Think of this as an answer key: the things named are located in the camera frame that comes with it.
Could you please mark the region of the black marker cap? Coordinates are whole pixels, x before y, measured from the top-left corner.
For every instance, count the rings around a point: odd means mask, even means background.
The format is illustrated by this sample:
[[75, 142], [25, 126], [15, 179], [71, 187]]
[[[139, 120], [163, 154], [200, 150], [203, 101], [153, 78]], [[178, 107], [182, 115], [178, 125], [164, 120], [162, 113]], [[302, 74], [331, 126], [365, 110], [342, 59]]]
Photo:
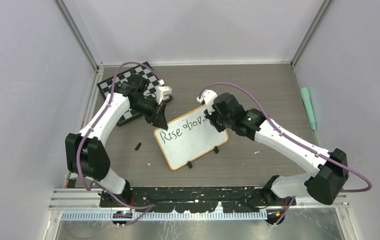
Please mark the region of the black marker cap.
[[138, 150], [140, 149], [141, 145], [142, 145], [142, 143], [139, 142], [139, 143], [136, 145], [136, 147], [134, 148], [134, 150], [135, 150], [135, 151], [138, 151]]

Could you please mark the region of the yellow framed whiteboard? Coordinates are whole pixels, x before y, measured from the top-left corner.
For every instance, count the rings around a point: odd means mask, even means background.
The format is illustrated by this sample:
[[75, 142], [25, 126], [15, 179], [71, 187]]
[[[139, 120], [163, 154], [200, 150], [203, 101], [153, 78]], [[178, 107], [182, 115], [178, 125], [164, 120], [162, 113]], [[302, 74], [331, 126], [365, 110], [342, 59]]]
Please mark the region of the yellow framed whiteboard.
[[206, 106], [199, 106], [170, 121], [168, 129], [157, 128], [154, 137], [173, 171], [225, 144], [227, 131], [218, 132], [205, 118]]

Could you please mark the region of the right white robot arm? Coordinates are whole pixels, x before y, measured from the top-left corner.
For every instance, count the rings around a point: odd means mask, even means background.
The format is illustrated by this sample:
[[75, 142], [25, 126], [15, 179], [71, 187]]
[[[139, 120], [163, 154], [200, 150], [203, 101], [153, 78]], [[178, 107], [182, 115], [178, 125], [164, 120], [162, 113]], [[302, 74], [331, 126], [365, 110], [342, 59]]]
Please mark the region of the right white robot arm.
[[304, 174], [272, 176], [260, 191], [262, 202], [277, 205], [287, 197], [310, 196], [324, 205], [331, 205], [349, 178], [347, 170], [326, 158], [347, 165], [347, 155], [315, 146], [285, 130], [266, 114], [249, 110], [228, 92], [217, 95], [205, 90], [196, 101], [206, 106], [204, 117], [220, 133], [230, 129], [241, 137], [266, 145], [298, 164]]

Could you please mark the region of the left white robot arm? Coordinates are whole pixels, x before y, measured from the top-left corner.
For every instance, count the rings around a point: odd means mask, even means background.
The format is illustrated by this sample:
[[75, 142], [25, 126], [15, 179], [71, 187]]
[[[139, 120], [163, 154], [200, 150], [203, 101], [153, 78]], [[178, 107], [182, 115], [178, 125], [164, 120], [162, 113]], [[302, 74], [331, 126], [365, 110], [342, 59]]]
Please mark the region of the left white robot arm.
[[95, 181], [112, 193], [114, 203], [126, 207], [132, 199], [130, 184], [112, 170], [105, 144], [117, 122], [129, 110], [144, 115], [149, 125], [166, 130], [164, 99], [172, 95], [172, 88], [161, 83], [155, 86], [151, 96], [146, 96], [151, 82], [138, 74], [112, 86], [113, 93], [107, 95], [91, 121], [79, 133], [66, 136], [66, 165], [69, 172]]

